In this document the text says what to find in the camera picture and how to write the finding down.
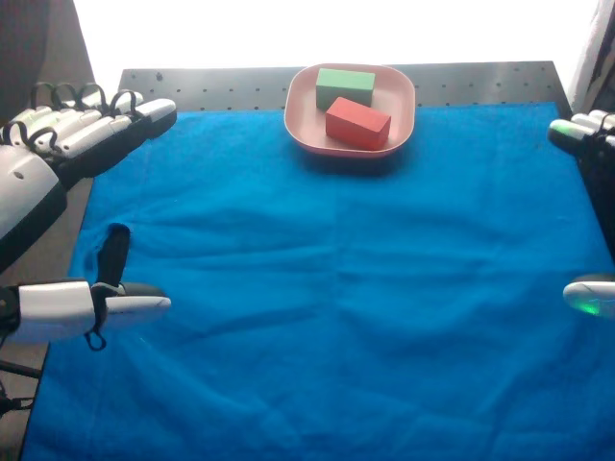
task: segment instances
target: pink plate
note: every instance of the pink plate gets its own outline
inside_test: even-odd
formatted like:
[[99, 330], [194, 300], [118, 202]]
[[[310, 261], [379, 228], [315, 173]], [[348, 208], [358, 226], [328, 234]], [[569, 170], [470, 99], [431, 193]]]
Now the pink plate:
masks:
[[[391, 131], [379, 151], [363, 151], [327, 136], [325, 112], [316, 108], [318, 69], [355, 70], [376, 74], [372, 108], [391, 116]], [[299, 72], [290, 84], [284, 124], [292, 137], [314, 154], [335, 157], [380, 158], [404, 144], [414, 129], [414, 85], [402, 72], [382, 65], [318, 64]]]

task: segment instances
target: green block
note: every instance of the green block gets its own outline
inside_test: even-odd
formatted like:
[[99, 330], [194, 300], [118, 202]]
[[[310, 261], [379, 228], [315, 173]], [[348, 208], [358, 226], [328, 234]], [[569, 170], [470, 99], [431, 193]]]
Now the green block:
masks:
[[316, 80], [316, 107], [328, 110], [339, 97], [372, 106], [376, 74], [321, 68]]

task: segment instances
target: gray floor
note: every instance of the gray floor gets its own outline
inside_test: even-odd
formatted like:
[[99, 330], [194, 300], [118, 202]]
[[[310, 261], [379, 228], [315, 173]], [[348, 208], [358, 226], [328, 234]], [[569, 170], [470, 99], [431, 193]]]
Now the gray floor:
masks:
[[[50, 1], [48, 22], [45, 59], [38, 79], [77, 85], [91, 82], [91, 67], [72, 2]], [[24, 94], [24, 105], [27, 104], [28, 96]], [[69, 192], [68, 208], [62, 217], [25, 255], [0, 275], [0, 285], [37, 279], [61, 279], [66, 276], [90, 188], [91, 180], [81, 181]], [[25, 346], [7, 342], [0, 350], [0, 358], [40, 368], [46, 350], [46, 345]], [[0, 373], [0, 378], [11, 398], [31, 397], [35, 394], [35, 379], [5, 373]], [[29, 411], [19, 411], [9, 413], [0, 420], [0, 459], [18, 458], [29, 416]]]

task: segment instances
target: red block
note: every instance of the red block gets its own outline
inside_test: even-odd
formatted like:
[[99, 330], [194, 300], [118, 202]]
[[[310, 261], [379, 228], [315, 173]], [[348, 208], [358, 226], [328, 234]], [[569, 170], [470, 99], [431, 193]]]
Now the red block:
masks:
[[326, 114], [327, 135], [368, 151], [378, 151], [388, 139], [391, 116], [344, 98]]

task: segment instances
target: robotic hand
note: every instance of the robotic hand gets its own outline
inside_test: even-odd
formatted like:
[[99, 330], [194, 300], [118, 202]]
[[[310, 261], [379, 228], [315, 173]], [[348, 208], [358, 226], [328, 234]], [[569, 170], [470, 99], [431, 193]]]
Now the robotic hand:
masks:
[[[41, 87], [51, 90], [53, 107], [37, 106]], [[95, 87], [98, 93], [84, 97]], [[73, 96], [62, 101], [59, 89]], [[2, 130], [0, 145], [0, 273], [17, 260], [66, 208], [66, 191], [81, 178], [109, 170], [146, 139], [176, 121], [173, 101], [140, 104], [132, 91], [119, 91], [107, 105], [96, 84], [77, 93], [72, 86], [37, 84], [32, 107]], [[0, 287], [0, 346], [5, 339], [49, 342], [84, 334], [102, 350], [104, 328], [156, 318], [170, 306], [156, 287], [120, 282], [128, 253], [127, 228], [115, 227], [99, 254], [99, 278]], [[90, 338], [99, 337], [93, 346]]]
[[[554, 120], [548, 139], [578, 159], [615, 153], [615, 115], [603, 110], [578, 113], [570, 121]], [[564, 288], [564, 301], [591, 315], [615, 319], [615, 275], [576, 278]]]

